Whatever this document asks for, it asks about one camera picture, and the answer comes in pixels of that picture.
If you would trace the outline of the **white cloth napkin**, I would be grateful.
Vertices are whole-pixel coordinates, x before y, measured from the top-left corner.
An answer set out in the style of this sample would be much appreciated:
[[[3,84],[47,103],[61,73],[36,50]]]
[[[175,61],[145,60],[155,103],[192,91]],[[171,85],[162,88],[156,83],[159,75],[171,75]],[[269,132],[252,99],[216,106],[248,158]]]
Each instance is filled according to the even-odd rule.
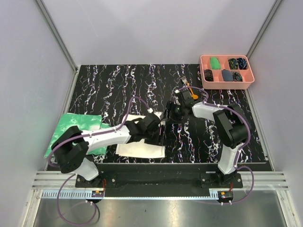
[[[139,142],[118,144],[116,154],[122,157],[163,158],[165,157],[165,147],[145,143],[145,140],[142,139]]]

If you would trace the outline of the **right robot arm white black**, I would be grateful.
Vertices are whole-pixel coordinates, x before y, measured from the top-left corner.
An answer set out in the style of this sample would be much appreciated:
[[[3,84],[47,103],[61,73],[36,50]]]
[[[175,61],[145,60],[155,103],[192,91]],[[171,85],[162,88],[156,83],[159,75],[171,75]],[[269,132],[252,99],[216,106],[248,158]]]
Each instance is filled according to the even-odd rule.
[[[174,91],[174,101],[169,101],[164,112],[165,124],[179,124],[185,116],[213,121],[223,143],[221,159],[210,182],[226,187],[237,173],[240,152],[251,137],[251,126],[237,104],[215,105],[205,100],[195,100],[188,88]]]

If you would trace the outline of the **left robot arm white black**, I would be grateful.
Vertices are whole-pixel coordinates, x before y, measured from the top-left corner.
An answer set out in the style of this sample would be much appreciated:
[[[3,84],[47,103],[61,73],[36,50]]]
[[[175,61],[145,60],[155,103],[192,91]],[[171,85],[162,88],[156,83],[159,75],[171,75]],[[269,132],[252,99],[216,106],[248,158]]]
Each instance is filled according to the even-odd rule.
[[[146,116],[125,115],[122,124],[94,131],[70,127],[51,147],[50,156],[57,162],[54,166],[62,174],[75,173],[84,177],[91,187],[102,183],[102,175],[96,165],[88,160],[89,152],[115,145],[123,157],[159,158],[165,147],[159,142],[163,131],[162,112],[150,111]]]

